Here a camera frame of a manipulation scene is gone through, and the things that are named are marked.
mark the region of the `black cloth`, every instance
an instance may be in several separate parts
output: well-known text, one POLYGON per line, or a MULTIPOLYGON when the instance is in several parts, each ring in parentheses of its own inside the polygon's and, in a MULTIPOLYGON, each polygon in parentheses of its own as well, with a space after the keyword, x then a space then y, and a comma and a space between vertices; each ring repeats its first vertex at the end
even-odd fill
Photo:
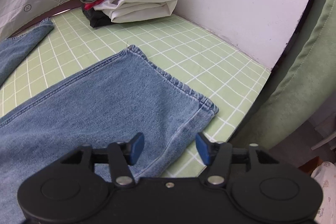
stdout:
POLYGON ((94 8, 91 8, 90 10, 85 10, 84 4, 82 4, 82 12, 90 21, 90 26, 92 28, 103 27, 112 24, 111 19, 102 11, 95 11, 94 8))

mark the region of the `denim fabric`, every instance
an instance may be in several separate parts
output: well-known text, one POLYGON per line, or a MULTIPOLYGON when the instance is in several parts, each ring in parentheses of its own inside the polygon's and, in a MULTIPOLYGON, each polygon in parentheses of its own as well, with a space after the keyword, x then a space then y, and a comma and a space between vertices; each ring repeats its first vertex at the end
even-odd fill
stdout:
POLYGON ((53 28, 52 21, 46 18, 30 32, 0 42, 0 86, 53 28))
MULTIPOLYGON (((84 143, 145 136, 131 171, 158 176, 218 112, 210 99, 150 62, 134 45, 46 89, 0 119, 0 223, 18 223, 21 182, 84 143)), ((108 169, 97 169, 106 180, 108 169)))

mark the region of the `blue denim jeans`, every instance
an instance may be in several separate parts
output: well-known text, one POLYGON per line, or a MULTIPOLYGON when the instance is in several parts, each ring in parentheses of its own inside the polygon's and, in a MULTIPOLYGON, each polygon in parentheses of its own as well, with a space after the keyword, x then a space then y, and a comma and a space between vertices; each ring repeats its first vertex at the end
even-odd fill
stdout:
MULTIPOLYGON (((0 119, 0 223, 22 220, 23 180, 78 145, 106 147, 143 132, 132 174, 158 176, 217 112, 134 45, 62 80, 0 119)), ((96 173, 109 177, 103 167, 96 173)))
POLYGON ((46 18, 30 32, 0 42, 0 86, 53 28, 53 22, 46 18))

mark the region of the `gray floor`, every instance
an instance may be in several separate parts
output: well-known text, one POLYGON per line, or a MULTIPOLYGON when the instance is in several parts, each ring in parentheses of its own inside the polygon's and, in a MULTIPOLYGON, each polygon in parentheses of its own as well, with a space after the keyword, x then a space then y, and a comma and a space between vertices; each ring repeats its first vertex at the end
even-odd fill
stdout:
POLYGON ((269 152, 274 158, 286 161, 295 167, 305 164, 316 156, 319 156, 323 161, 335 163, 335 152, 330 150, 328 144, 314 151, 310 149, 320 140, 322 140, 322 136, 315 131, 310 122, 306 121, 285 140, 270 149, 269 152))

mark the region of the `green fabric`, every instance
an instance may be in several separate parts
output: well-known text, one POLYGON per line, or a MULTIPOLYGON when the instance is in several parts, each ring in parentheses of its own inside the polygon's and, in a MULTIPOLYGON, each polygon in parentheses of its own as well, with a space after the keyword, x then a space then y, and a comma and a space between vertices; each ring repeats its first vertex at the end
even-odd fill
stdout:
POLYGON ((335 0, 326 0, 321 12, 321 1, 315 2, 298 41, 279 70, 277 77, 282 78, 281 82, 231 140, 234 146, 258 143, 265 148, 273 147, 307 120, 335 90, 335 0), (320 16, 312 29, 317 13, 320 16))

